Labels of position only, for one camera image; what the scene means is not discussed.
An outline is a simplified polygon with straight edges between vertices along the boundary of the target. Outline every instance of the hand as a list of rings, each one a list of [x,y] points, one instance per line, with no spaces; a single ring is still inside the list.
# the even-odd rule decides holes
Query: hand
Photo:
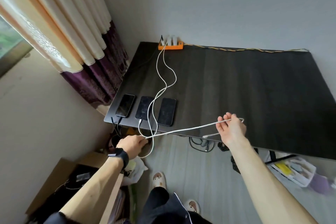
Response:
[[[217,123],[216,128],[222,138],[222,142],[230,148],[230,143],[234,140],[245,138],[246,126],[237,118],[235,114],[227,112],[223,117],[219,116],[218,121],[228,120]]]
[[[120,139],[117,148],[123,148],[128,154],[129,159],[133,159],[141,152],[141,148],[146,143],[148,143],[148,140],[142,136],[127,136]]]

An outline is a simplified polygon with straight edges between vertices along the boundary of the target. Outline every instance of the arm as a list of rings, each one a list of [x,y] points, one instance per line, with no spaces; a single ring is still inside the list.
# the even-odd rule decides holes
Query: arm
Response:
[[[129,159],[133,159],[147,142],[141,136],[128,136],[119,141],[117,148],[123,148]],[[108,158],[60,212],[79,223],[99,223],[123,165],[121,158]]]
[[[217,130],[233,155],[263,224],[317,224],[251,147],[244,137],[245,125],[234,114],[226,113],[224,117],[218,117],[218,121],[223,118],[232,120],[217,123]]]

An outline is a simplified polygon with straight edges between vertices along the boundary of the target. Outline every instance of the black smartphone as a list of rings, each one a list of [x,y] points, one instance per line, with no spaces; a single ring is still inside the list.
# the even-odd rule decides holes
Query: black smartphone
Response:
[[[171,126],[173,124],[175,106],[176,99],[163,98],[157,123],[164,126]]]
[[[135,95],[125,94],[120,101],[119,107],[117,111],[115,112],[115,115],[119,117],[127,117],[129,114],[129,111],[132,108],[134,99],[135,99]]]
[[[153,100],[154,100],[153,97],[145,97],[145,96],[141,97],[138,109],[135,114],[136,119],[147,120],[148,107]]]

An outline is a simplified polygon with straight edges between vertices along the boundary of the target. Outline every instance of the forearm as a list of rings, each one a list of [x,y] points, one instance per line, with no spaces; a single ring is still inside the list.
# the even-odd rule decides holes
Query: forearm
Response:
[[[60,212],[79,223],[99,223],[123,165],[121,158],[108,158]]]
[[[246,138],[233,140],[229,148],[264,224],[317,223],[275,178]]]

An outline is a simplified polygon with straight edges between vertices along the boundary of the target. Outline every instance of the person's left hand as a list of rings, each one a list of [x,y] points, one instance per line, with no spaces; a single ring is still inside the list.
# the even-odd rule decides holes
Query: person's left hand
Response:
[[[141,148],[146,143],[148,143],[148,140],[142,136],[127,136],[120,139],[117,148],[123,148],[128,154],[128,158],[133,159],[141,152]]]

